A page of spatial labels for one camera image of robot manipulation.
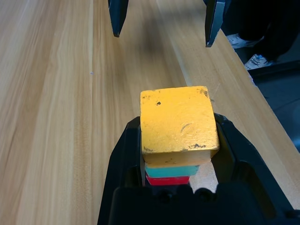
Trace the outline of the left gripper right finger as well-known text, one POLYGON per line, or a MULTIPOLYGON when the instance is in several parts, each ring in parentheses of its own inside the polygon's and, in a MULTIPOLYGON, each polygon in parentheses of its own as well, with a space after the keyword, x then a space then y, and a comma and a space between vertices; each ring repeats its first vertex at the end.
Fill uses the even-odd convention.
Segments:
POLYGON ((225 116, 216 113, 214 117, 220 149, 211 161, 217 180, 246 185, 263 211, 292 211, 292 205, 254 145, 225 116))

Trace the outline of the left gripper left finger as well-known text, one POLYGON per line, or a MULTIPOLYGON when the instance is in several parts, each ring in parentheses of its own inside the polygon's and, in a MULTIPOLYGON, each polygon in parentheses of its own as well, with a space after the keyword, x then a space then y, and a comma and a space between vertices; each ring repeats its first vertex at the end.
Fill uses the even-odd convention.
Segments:
POLYGON ((107 225, 113 193, 121 187, 143 186, 140 117, 126 125, 114 147, 108 164, 97 223, 107 225))

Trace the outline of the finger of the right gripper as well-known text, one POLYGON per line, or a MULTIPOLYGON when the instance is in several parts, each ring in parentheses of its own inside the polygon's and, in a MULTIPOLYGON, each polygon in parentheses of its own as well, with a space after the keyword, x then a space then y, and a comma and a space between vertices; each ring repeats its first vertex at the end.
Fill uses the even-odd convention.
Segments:
POLYGON ((206 47, 212 47, 231 0, 204 0, 203 2, 206 5, 205 43, 206 47))
POLYGON ((126 19, 129 0, 108 0, 113 35, 117 38, 126 19))

